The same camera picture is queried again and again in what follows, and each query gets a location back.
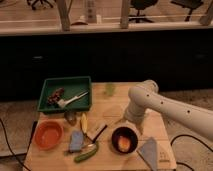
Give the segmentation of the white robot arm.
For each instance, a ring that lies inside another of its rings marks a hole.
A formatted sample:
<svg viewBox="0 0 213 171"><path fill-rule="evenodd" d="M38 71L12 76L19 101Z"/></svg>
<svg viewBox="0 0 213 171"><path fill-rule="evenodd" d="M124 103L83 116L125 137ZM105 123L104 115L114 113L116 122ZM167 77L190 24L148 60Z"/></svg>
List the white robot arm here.
<svg viewBox="0 0 213 171"><path fill-rule="evenodd" d="M129 104L124 118L141 124L147 109L170 117L199 135L213 141L213 111L183 103L158 93L159 87L153 80L145 80L128 91Z"/></svg>

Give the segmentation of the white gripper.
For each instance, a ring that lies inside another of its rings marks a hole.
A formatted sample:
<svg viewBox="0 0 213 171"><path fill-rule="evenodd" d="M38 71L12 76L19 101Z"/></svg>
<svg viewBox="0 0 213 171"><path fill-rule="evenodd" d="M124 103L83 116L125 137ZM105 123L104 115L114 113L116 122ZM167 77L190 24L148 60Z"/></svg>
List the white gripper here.
<svg viewBox="0 0 213 171"><path fill-rule="evenodd" d="M140 133L143 133L145 121L145 109L134 103L129 103L124 111L123 118L135 125Z"/></svg>

